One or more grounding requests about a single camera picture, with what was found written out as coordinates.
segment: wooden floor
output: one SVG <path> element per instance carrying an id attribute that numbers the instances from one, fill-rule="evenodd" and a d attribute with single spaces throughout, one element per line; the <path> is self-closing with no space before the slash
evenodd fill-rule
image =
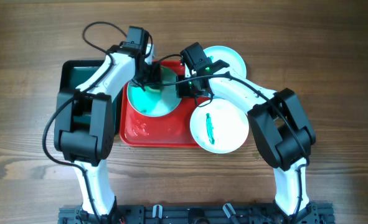
<path id="1" fill-rule="evenodd" d="M 63 63 L 104 58 L 81 40 L 93 21 L 144 27 L 158 58 L 196 41 L 231 47 L 251 81 L 294 90 L 317 135 L 310 199 L 333 203 L 337 223 L 368 223 L 368 1 L 0 2 L 0 223 L 56 223 L 59 207 L 82 202 L 73 170 L 44 156 L 41 137 Z M 104 48 L 123 40 L 106 26 L 88 38 Z M 252 137 L 216 155 L 117 136 L 108 168 L 119 204 L 272 202 L 276 190 Z"/>

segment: wooden surface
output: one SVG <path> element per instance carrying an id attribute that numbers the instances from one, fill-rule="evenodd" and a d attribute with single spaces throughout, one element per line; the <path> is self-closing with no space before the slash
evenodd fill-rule
<path id="1" fill-rule="evenodd" d="M 195 41 L 226 45 L 244 58 L 251 81 L 294 90 L 317 135 L 310 199 L 333 203 L 338 223 L 368 223 L 368 1 L 34 2 L 0 4 L 0 223 L 56 223 L 59 207 L 82 202 L 73 170 L 49 161 L 40 144 L 62 64 L 104 57 L 81 40 L 93 21 L 144 27 L 158 58 Z M 106 26 L 88 38 L 104 48 L 123 40 Z M 119 204 L 275 196 L 273 171 L 252 137 L 216 155 L 133 148 L 117 136 L 108 168 Z"/>

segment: round plate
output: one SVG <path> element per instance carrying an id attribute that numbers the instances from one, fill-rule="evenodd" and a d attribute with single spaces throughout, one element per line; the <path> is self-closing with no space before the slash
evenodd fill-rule
<path id="1" fill-rule="evenodd" d="M 177 74 L 167 67 L 162 67 L 163 83 L 176 82 Z M 161 90 L 128 85 L 127 98 L 138 113 L 148 117 L 164 116 L 177 108 L 181 99 L 177 97 L 176 86 L 162 86 Z"/>
<path id="2" fill-rule="evenodd" d="M 194 110 L 190 129 L 198 145 L 222 154 L 238 149 L 246 141 L 249 125 L 246 114 L 235 105 L 224 99 L 214 99 L 209 105 Z"/>
<path id="3" fill-rule="evenodd" d="M 240 75 L 243 78 L 246 78 L 247 70 L 245 61 L 243 58 L 238 54 L 238 52 L 234 51 L 233 49 L 230 49 L 229 47 L 224 46 L 212 46 L 204 49 L 204 53 L 208 57 L 212 57 L 212 62 L 216 62 L 218 60 L 223 60 L 224 62 L 227 62 L 229 66 L 235 70 L 238 75 Z M 228 69 L 223 68 L 218 73 L 225 73 Z M 185 76 L 189 77 L 189 70 L 188 67 L 185 65 Z"/>

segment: white leg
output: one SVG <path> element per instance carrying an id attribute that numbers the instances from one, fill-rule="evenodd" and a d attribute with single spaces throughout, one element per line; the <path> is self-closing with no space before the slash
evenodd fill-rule
<path id="1" fill-rule="evenodd" d="M 299 183 L 296 169 L 301 164 L 306 164 L 306 159 L 299 159 L 297 162 L 290 166 L 290 169 L 283 171 L 281 168 L 274 169 L 275 183 L 276 183 L 276 204 L 287 214 L 292 215 L 297 206 L 299 196 Z M 309 198 L 306 193 L 306 168 L 301 168 L 301 185 L 303 188 L 303 201 L 301 202 L 300 209 L 305 208 L 309 202 Z"/>
<path id="2" fill-rule="evenodd" d="M 90 190 L 92 197 L 94 198 L 97 214 L 99 216 L 109 214 L 113 206 L 113 202 L 115 201 L 115 195 L 110 187 L 106 160 L 101 160 L 97 167 L 91 166 L 91 163 L 88 162 L 75 161 L 74 163 L 87 170 Z M 83 210 L 90 214 L 94 214 L 90 200 L 88 199 L 87 188 L 85 186 L 82 171 L 78 168 L 74 168 L 74 170 L 77 174 L 78 182 L 80 183 L 80 188 L 83 194 Z"/>

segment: red tray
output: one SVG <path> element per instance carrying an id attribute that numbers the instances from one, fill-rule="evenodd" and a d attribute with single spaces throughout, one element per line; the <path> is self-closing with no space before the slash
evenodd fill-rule
<path id="1" fill-rule="evenodd" d="M 185 75 L 180 61 L 161 63 L 178 75 Z M 202 103 L 208 98 L 199 98 Z M 199 147 L 192 137 L 189 121 L 196 109 L 194 99 L 183 98 L 171 113 L 150 118 L 136 112 L 127 99 L 127 85 L 123 89 L 121 103 L 120 138 L 129 146 L 141 147 Z"/>

